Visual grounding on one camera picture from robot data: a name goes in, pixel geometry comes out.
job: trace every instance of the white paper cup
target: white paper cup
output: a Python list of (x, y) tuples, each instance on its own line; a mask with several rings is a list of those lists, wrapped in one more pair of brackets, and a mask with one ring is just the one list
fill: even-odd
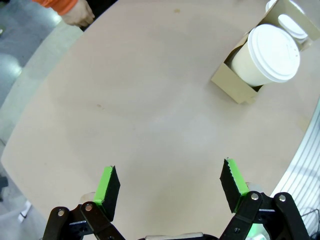
[[(276, 0), (270, 0), (265, 5), (265, 11), (267, 12)], [(290, 1), (300, 12), (305, 14), (299, 5), (294, 1)], [(308, 34), (288, 15), (281, 14), (278, 18), (279, 24), (283, 27), (293, 38), (295, 38), (299, 43), (303, 43), (308, 38)]]
[(254, 28), (231, 61), (230, 68), (251, 87), (293, 78), (300, 65), (299, 49), (284, 30), (262, 24)]

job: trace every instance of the round table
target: round table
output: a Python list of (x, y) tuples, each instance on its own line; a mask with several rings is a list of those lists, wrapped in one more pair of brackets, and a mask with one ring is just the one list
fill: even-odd
[(302, 53), (294, 79), (264, 86), (253, 104), (236, 104), (210, 81), (264, 4), (119, 0), (26, 107), (3, 153), (9, 175), (47, 218), (56, 206), (75, 208), (115, 165), (113, 223), (125, 238), (219, 237), (232, 217), (223, 159), (270, 194), (319, 96), (318, 44)]

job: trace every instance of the green gripper pad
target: green gripper pad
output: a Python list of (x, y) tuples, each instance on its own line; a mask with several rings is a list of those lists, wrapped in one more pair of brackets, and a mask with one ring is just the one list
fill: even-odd
[(120, 182), (114, 166), (104, 168), (93, 201), (104, 210), (110, 222), (114, 220)]
[(235, 160), (224, 160), (220, 180), (230, 210), (232, 213), (236, 213), (242, 197), (249, 192), (249, 188), (242, 177)]

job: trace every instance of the screw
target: screw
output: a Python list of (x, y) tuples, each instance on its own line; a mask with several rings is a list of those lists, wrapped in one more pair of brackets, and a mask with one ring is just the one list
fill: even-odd
[(233, 231), (235, 234), (239, 234), (241, 232), (240, 228), (238, 227), (236, 227)]
[(258, 199), (259, 199), (258, 194), (256, 194), (256, 193), (252, 193), (252, 195), (251, 195), (251, 199), (252, 199), (252, 200), (258, 200)]
[(58, 211), (58, 216), (59, 217), (61, 217), (61, 216), (63, 216), (65, 214), (65, 211), (64, 210), (60, 210), (60, 211)]
[(280, 196), (279, 196), (279, 200), (280, 200), (281, 202), (285, 202), (285, 201), (286, 201), (286, 197), (285, 197), (284, 195), (280, 195)]
[(92, 209), (92, 204), (88, 203), (88, 204), (85, 206), (85, 210), (86, 210), (87, 212), (89, 212), (89, 211), (91, 211), (91, 209)]

